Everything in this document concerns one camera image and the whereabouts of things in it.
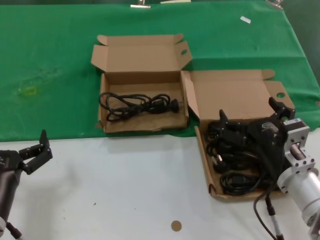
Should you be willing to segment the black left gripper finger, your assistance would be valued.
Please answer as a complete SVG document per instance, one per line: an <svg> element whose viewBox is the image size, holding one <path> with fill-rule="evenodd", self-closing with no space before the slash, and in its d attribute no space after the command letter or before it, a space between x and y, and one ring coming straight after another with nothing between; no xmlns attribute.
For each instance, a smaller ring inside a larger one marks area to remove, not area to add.
<svg viewBox="0 0 320 240"><path fill-rule="evenodd" d="M28 163L25 163L23 166L23 171L26 172L28 175L31 175L52 158L52 150L50 148L46 148L43 152L35 156Z"/></svg>
<svg viewBox="0 0 320 240"><path fill-rule="evenodd" d="M47 132L43 129L38 144L19 150L18 152L21 158L34 158L42 153L48 153L49 148L50 142L47 137Z"/></svg>

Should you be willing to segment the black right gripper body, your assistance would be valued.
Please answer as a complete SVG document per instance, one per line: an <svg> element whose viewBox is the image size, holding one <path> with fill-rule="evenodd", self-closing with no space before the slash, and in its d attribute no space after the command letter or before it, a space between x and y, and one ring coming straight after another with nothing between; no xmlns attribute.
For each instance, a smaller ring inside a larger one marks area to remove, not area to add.
<svg viewBox="0 0 320 240"><path fill-rule="evenodd" d="M281 121L274 117L265 117L248 123L247 135L253 148L262 159L262 163L272 180L278 180L285 165L284 136L280 132Z"/></svg>

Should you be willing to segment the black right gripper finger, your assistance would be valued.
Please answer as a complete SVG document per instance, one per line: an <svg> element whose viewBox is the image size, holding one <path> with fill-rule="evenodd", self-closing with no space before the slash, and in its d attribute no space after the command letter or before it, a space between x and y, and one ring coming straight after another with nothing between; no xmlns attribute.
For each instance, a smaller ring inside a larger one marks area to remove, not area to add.
<svg viewBox="0 0 320 240"><path fill-rule="evenodd" d="M219 117L219 137L232 145L245 146L247 143L248 123L230 121L222 109L219 110Z"/></svg>
<svg viewBox="0 0 320 240"><path fill-rule="evenodd" d="M286 106L283 102L276 101L273 97L270 97L268 104L274 111L268 118L270 122L283 123L285 120L293 120L295 118L295 110Z"/></svg>

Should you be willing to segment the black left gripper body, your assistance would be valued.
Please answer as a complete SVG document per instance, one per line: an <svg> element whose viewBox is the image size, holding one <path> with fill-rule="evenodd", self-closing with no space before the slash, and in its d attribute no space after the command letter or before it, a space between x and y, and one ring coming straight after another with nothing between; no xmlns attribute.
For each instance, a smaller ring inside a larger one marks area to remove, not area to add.
<svg viewBox="0 0 320 240"><path fill-rule="evenodd" d="M0 217L8 218L20 184L23 151L0 151Z"/></svg>

